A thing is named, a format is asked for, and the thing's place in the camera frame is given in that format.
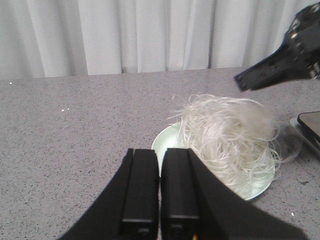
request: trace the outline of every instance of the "gray speckled countertop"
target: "gray speckled countertop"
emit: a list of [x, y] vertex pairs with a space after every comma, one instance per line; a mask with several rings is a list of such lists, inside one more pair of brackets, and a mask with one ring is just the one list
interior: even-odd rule
[[[0, 239], [55, 239], [90, 206], [127, 148], [173, 123], [172, 96], [248, 97], [289, 124], [320, 110], [317, 80], [241, 93], [240, 68], [0, 80]], [[253, 204], [320, 239], [320, 162], [307, 147]]]

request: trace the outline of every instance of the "curtain fold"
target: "curtain fold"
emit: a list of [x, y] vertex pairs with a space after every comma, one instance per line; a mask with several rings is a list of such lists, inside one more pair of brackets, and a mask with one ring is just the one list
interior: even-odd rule
[[1, 0], [0, 79], [248, 67], [318, 0]]

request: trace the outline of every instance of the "tangled white noodles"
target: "tangled white noodles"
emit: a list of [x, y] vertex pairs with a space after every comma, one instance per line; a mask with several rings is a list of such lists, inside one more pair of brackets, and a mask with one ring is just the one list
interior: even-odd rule
[[176, 115], [179, 148], [191, 148], [214, 175], [240, 197], [254, 184], [271, 182], [281, 157], [273, 140], [275, 115], [247, 98], [192, 95]]

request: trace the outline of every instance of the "light green plate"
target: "light green plate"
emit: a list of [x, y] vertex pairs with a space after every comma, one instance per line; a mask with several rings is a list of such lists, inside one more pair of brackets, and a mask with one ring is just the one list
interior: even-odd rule
[[[165, 153], [168, 148], [174, 148], [177, 143], [177, 138], [179, 134], [180, 124], [177, 122], [171, 126], [168, 126], [162, 130], [159, 135], [155, 138], [152, 143], [151, 149], [153, 149], [158, 158], [159, 164], [159, 174], [161, 176], [162, 162], [165, 156]], [[262, 194], [271, 184], [272, 180], [268, 180], [263, 183], [254, 183], [253, 190], [250, 196], [246, 197], [244, 200], [251, 200], [255, 197]]]

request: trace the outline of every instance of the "black device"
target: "black device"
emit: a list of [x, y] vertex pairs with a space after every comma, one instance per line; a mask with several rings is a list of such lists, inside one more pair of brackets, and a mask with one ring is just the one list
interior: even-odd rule
[[[129, 149], [100, 196], [59, 240], [155, 240], [158, 183], [155, 152]], [[232, 192], [191, 149], [167, 150], [161, 198], [163, 240], [307, 240]]]
[[320, 111], [301, 113], [297, 121], [318, 141], [320, 146]]
[[234, 77], [241, 91], [320, 77], [320, 2], [295, 15], [279, 49]]

